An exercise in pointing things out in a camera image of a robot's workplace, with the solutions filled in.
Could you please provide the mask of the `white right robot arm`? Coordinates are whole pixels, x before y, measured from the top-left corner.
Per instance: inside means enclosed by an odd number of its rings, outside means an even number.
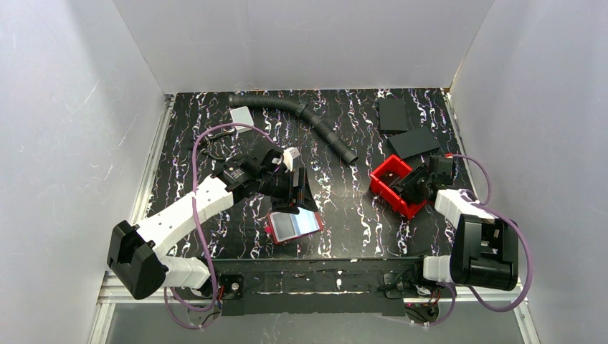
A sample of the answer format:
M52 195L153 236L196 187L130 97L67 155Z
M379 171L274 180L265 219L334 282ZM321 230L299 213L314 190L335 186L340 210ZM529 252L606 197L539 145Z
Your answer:
M450 254L422 257L411 280L422 285L443 282L512 290L518 279L514 229L481 209L472 191L455 189L454 179L454 159L431 156L400 183L403 189L399 194L405 201L430 202L455 230Z

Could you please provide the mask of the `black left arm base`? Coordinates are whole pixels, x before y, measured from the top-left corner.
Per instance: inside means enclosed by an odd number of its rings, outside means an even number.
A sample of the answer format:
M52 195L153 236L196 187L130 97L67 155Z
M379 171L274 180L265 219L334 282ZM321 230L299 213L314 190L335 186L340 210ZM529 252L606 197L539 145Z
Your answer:
M244 294L244 276L242 274L221 274L217 277L218 297L220 301L241 300ZM186 299L209 300L212 296L212 279L209 278L201 288L176 288L178 294Z

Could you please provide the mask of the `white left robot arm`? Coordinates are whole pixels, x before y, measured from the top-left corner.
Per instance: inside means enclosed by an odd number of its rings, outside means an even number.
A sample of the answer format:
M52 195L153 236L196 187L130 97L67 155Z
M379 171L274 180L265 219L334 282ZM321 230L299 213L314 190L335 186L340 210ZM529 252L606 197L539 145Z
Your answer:
M206 259L170 257L173 245L208 219L256 194L271 198L271 209L283 214L317 211L297 148L256 148L220 163L194 190L152 217L112 230L108 266L131 296L142 300L162 287L200 290L219 286L210 253Z

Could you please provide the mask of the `red plastic tray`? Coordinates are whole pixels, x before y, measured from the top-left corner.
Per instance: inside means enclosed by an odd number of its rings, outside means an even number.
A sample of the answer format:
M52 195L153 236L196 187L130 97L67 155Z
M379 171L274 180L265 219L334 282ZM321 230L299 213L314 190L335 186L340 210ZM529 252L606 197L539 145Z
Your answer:
M390 155L369 174L370 191L385 200L393 211L411 220L427 202L417 191L415 177L421 167L412 168L399 156Z

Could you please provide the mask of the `red card holder wallet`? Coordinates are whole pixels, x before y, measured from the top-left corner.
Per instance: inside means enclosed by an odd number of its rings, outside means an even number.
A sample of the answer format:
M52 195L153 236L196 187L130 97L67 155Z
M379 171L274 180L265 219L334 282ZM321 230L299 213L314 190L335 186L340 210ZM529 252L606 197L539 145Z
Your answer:
M318 212L299 210L298 214L271 212L267 215L265 232L275 244L282 244L324 230Z

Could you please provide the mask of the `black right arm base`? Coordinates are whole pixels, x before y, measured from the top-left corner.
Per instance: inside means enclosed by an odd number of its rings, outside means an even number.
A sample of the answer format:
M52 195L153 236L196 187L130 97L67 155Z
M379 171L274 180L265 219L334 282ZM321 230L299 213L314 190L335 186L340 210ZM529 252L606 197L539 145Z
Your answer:
M446 321L455 309L455 287L446 282L433 282L416 276L412 269L399 273L388 273L383 276L383 282L376 288L385 298L390 300L418 297L422 302L410 302L405 305L406 316L410 325L430 327ZM447 312L441 315L439 301L442 293L446 292L451 301Z

